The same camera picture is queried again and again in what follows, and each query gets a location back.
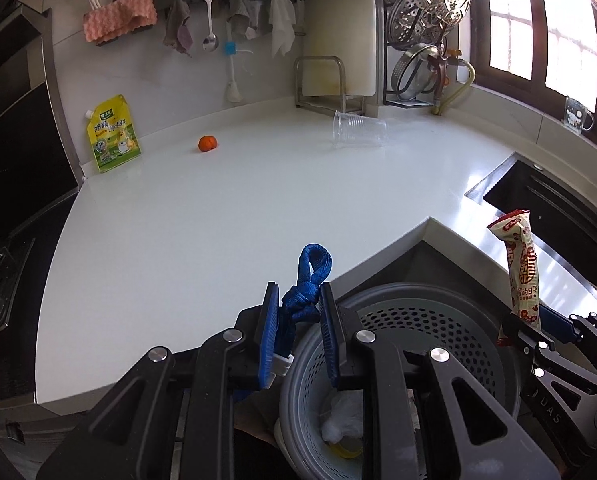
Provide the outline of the orange peel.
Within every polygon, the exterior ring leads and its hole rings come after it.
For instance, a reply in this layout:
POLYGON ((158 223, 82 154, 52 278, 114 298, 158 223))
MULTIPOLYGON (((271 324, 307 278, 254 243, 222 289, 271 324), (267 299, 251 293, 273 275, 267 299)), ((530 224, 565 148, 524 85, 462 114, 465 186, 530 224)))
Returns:
POLYGON ((218 141, 215 136, 201 136, 198 141, 198 150, 202 153, 215 150, 218 148, 218 141))

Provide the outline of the dark framed window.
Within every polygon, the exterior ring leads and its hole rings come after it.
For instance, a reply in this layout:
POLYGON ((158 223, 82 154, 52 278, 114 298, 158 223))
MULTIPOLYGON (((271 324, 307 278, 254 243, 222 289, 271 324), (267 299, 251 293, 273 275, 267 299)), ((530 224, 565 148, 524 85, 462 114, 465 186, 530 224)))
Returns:
POLYGON ((597 146, 594 0, 472 0, 470 58, 477 84, 562 120, 568 99, 591 112, 597 146))

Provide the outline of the black dish rack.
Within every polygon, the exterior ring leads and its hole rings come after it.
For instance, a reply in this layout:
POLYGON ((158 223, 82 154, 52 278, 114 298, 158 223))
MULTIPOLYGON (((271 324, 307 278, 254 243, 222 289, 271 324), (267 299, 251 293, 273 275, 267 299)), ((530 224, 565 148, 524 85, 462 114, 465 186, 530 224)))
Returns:
POLYGON ((427 0, 396 0, 385 26, 387 49, 399 54, 391 70, 387 95, 399 103, 421 102, 441 80, 444 25, 433 15, 427 0))

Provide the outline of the black kitchen sink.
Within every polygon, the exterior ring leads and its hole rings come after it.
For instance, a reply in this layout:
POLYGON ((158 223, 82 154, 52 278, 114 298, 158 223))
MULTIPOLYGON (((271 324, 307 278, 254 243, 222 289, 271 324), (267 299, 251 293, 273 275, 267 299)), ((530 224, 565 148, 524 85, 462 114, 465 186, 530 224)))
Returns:
POLYGON ((502 214, 527 209, 535 240, 597 292, 597 210, 564 182, 513 154, 466 192, 502 214))

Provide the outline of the red patterned snack wrapper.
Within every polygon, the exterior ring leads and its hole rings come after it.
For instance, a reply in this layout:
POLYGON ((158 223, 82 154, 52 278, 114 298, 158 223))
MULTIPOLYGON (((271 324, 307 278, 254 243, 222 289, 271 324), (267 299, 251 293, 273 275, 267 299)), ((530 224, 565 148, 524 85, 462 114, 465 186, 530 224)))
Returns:
POLYGON ((535 330, 539 318, 539 273, 528 209, 515 209, 489 225, 506 247, 511 290, 511 311, 535 330))

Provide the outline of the steel cutting board stand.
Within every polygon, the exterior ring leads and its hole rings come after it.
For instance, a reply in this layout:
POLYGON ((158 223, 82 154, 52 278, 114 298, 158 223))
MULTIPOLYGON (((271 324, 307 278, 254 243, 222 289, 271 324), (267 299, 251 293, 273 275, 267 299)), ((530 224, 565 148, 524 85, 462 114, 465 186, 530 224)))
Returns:
POLYGON ((366 115, 366 97, 347 92, 345 65, 335 55, 303 55, 295 60, 294 104, 329 116, 366 115))

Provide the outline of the purple grey hanging cloth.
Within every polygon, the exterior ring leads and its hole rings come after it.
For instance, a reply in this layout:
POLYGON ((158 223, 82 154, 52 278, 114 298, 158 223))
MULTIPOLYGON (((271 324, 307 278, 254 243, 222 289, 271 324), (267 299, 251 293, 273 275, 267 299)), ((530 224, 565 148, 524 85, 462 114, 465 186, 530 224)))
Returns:
POLYGON ((190 16, 187 3, 184 0, 174 0, 166 20, 165 37, 163 39, 165 47, 182 54, 189 53, 193 44, 192 35, 187 25, 190 16))

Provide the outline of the blue white bottle brush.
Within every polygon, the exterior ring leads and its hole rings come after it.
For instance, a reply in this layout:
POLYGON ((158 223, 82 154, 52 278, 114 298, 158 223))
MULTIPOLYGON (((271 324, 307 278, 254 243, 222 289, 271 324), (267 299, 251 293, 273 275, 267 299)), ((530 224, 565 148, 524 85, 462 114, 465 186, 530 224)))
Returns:
POLYGON ((226 100, 231 104, 240 104, 243 102, 243 96, 236 81, 236 62, 234 59, 238 54, 253 54, 250 49, 240 49, 233 40, 232 26, 229 21, 226 22, 226 43, 224 47, 225 55, 228 58, 229 79, 226 87, 226 100))

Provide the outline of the white cutting board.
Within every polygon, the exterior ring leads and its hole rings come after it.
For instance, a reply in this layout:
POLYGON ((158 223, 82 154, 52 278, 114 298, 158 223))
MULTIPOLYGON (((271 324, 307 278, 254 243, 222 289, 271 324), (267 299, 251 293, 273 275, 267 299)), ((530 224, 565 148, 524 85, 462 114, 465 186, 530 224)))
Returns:
POLYGON ((373 96, 377 82, 376 0, 306 0, 304 55, 335 55, 347 92, 373 96))

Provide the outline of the glass pot lid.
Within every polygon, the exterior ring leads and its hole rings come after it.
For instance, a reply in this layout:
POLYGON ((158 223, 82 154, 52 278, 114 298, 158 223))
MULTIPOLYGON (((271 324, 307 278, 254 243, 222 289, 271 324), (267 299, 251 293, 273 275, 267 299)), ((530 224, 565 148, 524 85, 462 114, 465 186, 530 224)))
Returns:
POLYGON ((392 76, 392 92, 396 99, 409 102, 421 94, 432 94, 440 101, 447 77, 447 60, 441 48, 433 44, 414 44, 396 62, 392 76))

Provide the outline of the white hanging cloth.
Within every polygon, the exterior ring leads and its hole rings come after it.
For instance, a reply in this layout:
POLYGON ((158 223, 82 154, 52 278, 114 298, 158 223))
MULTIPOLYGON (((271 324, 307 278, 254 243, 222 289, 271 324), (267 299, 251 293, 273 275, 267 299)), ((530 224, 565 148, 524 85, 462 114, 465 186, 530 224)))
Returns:
POLYGON ((287 55, 294 44, 296 14, 292 0, 270 0, 271 55, 287 55))

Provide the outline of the clear plastic bag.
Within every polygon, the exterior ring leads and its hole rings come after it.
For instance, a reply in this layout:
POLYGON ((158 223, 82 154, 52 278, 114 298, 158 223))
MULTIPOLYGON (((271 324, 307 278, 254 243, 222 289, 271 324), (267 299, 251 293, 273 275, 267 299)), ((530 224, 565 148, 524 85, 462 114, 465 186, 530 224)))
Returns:
POLYGON ((321 424, 321 437, 330 444, 364 437, 364 395, 361 390, 338 392, 321 424))

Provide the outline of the glass mug on sill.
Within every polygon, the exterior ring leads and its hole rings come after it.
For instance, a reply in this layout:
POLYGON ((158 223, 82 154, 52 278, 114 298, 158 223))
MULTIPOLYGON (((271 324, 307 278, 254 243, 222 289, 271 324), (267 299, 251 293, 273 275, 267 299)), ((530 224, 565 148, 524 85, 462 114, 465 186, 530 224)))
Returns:
POLYGON ((563 123, 576 134, 581 134, 594 127, 595 118, 585 105, 567 96, 564 101, 563 123))

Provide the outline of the pink sponge cloth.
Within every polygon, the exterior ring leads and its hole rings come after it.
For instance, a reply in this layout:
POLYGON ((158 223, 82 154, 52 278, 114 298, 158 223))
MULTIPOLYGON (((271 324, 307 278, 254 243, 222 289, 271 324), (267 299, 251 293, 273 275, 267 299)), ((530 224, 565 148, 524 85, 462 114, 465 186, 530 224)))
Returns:
POLYGON ((87 42, 106 44, 139 28, 157 23, 154 0, 116 0, 84 15, 87 42))

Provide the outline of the grey perforated trash bin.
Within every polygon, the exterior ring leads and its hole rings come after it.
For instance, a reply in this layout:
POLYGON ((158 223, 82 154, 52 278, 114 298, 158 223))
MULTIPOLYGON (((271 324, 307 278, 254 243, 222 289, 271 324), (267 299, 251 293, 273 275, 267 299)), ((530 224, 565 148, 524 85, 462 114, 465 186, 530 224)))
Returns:
POLYGON ((320 323, 281 395, 285 454, 303 479, 516 479, 517 359, 468 299, 431 285, 373 287, 338 311, 340 378, 328 377, 320 323), (330 444, 332 398, 364 395, 364 437, 330 444))

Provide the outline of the yellow green refill pouch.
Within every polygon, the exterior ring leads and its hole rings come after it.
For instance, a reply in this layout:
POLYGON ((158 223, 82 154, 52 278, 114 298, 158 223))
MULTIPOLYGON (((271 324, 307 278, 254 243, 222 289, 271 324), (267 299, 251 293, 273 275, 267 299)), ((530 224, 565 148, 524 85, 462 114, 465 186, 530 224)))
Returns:
POLYGON ((87 136, 97 169, 104 174, 141 154, 125 96, 118 94, 88 110, 87 136))

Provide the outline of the perforated steel steamer plate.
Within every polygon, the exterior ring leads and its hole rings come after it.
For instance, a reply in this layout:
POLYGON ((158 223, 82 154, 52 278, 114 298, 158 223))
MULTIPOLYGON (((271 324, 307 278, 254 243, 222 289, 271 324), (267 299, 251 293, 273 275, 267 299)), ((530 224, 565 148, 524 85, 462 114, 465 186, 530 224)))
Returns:
POLYGON ((396 50, 414 44, 439 46, 467 14, 471 0, 396 0, 391 7, 385 39, 396 50))

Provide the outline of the clear plastic cup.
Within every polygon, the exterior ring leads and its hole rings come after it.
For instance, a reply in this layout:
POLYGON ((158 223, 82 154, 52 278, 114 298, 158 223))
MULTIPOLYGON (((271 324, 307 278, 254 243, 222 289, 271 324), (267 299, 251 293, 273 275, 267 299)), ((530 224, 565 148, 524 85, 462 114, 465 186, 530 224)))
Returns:
POLYGON ((387 123, 377 118, 335 112, 332 134, 333 143, 338 148, 380 146, 387 138, 387 123))

